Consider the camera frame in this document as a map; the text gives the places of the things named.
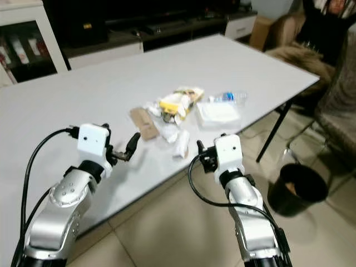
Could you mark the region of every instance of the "white cabinet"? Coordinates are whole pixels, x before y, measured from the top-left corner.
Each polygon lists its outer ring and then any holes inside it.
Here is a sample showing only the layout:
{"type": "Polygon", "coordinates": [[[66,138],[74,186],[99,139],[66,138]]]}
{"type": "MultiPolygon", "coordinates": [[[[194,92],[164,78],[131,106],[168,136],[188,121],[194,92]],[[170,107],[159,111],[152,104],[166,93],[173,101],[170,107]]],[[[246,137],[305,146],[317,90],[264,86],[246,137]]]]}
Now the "white cabinet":
{"type": "Polygon", "coordinates": [[[125,46],[119,46],[116,48],[85,54],[82,56],[69,58],[68,61],[72,70],[76,70],[81,67],[98,64],[108,60],[115,60],[121,57],[132,56],[143,53],[141,43],[133,43],[125,46]]]}
{"type": "MultiPolygon", "coordinates": [[[[39,0],[0,2],[0,53],[3,69],[17,82],[68,71],[39,0]]],[[[8,79],[0,81],[5,84],[8,79]]]]}
{"type": "Polygon", "coordinates": [[[252,33],[257,16],[233,19],[226,26],[225,36],[233,40],[252,33]]]}
{"type": "Polygon", "coordinates": [[[0,64],[0,88],[4,86],[11,85],[12,81],[5,71],[4,67],[0,64]]]}

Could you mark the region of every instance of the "tv cabinet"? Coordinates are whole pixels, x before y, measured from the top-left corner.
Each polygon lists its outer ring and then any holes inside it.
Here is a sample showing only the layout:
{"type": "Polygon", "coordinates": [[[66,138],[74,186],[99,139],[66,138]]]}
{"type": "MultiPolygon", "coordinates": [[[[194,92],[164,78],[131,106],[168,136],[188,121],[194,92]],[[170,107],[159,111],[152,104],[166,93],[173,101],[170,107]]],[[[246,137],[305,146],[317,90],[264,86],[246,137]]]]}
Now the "tv cabinet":
{"type": "Polygon", "coordinates": [[[248,39],[256,15],[255,11],[238,12],[228,16],[178,19],[141,28],[109,30],[108,42],[80,48],[62,47],[62,50],[74,70],[212,34],[248,39]]]}

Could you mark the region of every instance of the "wastebasket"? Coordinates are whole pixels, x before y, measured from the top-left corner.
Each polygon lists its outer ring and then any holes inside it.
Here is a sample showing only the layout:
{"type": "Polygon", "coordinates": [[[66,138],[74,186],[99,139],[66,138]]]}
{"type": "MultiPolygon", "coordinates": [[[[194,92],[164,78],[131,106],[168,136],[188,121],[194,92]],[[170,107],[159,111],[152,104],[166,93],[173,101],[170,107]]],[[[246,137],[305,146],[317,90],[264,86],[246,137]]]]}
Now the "wastebasket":
{"type": "Polygon", "coordinates": [[[327,196],[328,187],[323,178],[300,164],[283,166],[277,182],[268,190],[270,206],[283,216],[294,216],[327,196]]]}

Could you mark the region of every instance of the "black cable wire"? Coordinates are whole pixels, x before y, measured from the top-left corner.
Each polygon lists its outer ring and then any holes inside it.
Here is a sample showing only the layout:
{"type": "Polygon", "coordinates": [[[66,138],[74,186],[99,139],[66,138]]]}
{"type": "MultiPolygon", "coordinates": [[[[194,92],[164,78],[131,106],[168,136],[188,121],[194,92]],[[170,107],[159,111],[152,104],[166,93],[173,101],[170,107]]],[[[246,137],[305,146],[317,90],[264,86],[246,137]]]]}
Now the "black cable wire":
{"type": "Polygon", "coordinates": [[[29,158],[27,167],[26,167],[26,172],[25,172],[25,176],[24,176],[24,182],[23,182],[23,190],[22,190],[22,201],[21,201],[21,223],[20,223],[20,236],[19,236],[19,241],[18,241],[18,246],[16,247],[14,256],[12,258],[11,261],[11,267],[17,267],[19,262],[21,261],[21,257],[22,257],[22,251],[23,251],[23,247],[24,247],[24,239],[25,239],[25,234],[26,234],[26,230],[29,226],[29,223],[31,221],[28,221],[28,224],[26,223],[26,203],[27,203],[27,192],[28,192],[28,181],[29,181],[29,175],[31,173],[31,168],[34,162],[34,158],[36,157],[37,153],[39,152],[39,150],[41,149],[41,147],[52,137],[62,133],[62,132],[70,132],[71,129],[70,128],[65,128],[65,129],[60,129],[58,131],[55,131],[53,133],[51,133],[50,135],[48,135],[46,138],[44,138],[39,144],[38,146],[35,148],[35,150],[32,152],[31,157],[29,158]]]}
{"type": "MultiPolygon", "coordinates": [[[[33,210],[31,211],[31,214],[29,215],[27,221],[26,221],[26,225],[25,225],[25,231],[27,231],[34,215],[36,214],[36,211],[38,210],[40,204],[43,202],[43,200],[46,198],[46,196],[50,193],[50,189],[48,189],[46,192],[44,192],[44,194],[41,196],[41,198],[37,201],[36,205],[34,206],[33,210]]],[[[21,250],[21,244],[20,244],[20,239],[17,242],[16,245],[16,249],[15,249],[15,253],[14,255],[18,255],[18,253],[21,253],[19,256],[17,256],[19,258],[20,261],[20,256],[22,256],[22,250],[21,250]]]]}
{"type": "Polygon", "coordinates": [[[230,203],[230,202],[229,203],[218,203],[218,202],[211,201],[211,200],[207,199],[206,197],[204,197],[203,195],[201,195],[200,192],[196,189],[196,187],[195,187],[195,185],[193,183],[192,177],[191,177],[191,172],[192,172],[192,169],[193,169],[193,166],[194,166],[195,162],[200,157],[204,157],[204,156],[205,156],[204,153],[195,156],[193,158],[193,160],[190,162],[190,165],[189,165],[189,168],[188,168],[188,181],[189,181],[190,187],[192,188],[192,190],[195,193],[195,195],[197,195],[202,201],[204,201],[204,202],[206,202],[206,203],[208,203],[208,204],[210,204],[212,206],[217,206],[217,207],[244,207],[244,208],[247,208],[247,209],[255,210],[258,213],[262,214],[266,219],[269,220],[269,222],[272,224],[273,228],[275,229],[276,239],[277,239],[277,242],[279,243],[279,248],[281,249],[281,252],[284,255],[284,260],[286,261],[288,266],[291,266],[291,262],[290,262],[290,259],[289,259],[288,252],[285,251],[284,246],[282,246],[280,244],[280,241],[279,241],[279,239],[280,239],[279,233],[278,233],[279,227],[278,227],[277,223],[274,221],[274,219],[269,214],[267,214],[266,212],[264,212],[263,210],[261,210],[261,209],[259,209],[257,207],[250,206],[250,205],[245,205],[245,204],[241,204],[241,203],[230,203]]]}
{"type": "Polygon", "coordinates": [[[50,189],[48,189],[46,192],[44,192],[44,194],[41,196],[41,198],[37,201],[36,205],[34,206],[33,210],[31,211],[31,214],[29,215],[27,221],[26,221],[26,225],[24,226],[24,230],[25,232],[27,232],[27,229],[34,217],[34,215],[36,214],[36,211],[38,210],[40,204],[42,203],[42,201],[47,197],[47,195],[50,193],[50,189]]]}

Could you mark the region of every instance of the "white tissue paper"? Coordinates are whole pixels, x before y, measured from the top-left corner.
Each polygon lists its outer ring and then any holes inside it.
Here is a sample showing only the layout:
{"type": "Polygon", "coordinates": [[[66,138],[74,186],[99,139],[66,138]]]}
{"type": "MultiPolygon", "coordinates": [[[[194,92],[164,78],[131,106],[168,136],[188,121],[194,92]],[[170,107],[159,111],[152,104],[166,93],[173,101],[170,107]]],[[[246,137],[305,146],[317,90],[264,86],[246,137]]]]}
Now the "white tissue paper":
{"type": "Polygon", "coordinates": [[[173,156],[182,157],[183,159],[188,154],[188,143],[189,143],[190,134],[186,130],[182,130],[179,133],[178,140],[176,141],[173,156]]]}
{"type": "Polygon", "coordinates": [[[197,103],[197,115],[202,127],[236,126],[240,114],[236,104],[229,102],[197,103]]]}
{"type": "Polygon", "coordinates": [[[144,105],[144,109],[156,117],[161,117],[162,115],[162,109],[158,102],[147,102],[146,105],[144,105]]]}
{"type": "Polygon", "coordinates": [[[162,127],[159,127],[160,134],[168,143],[174,143],[179,134],[179,128],[174,124],[166,124],[162,127]]]}
{"type": "Polygon", "coordinates": [[[175,122],[177,125],[180,125],[183,121],[182,121],[181,117],[180,117],[178,114],[176,114],[176,115],[174,116],[174,122],[175,122]]]}

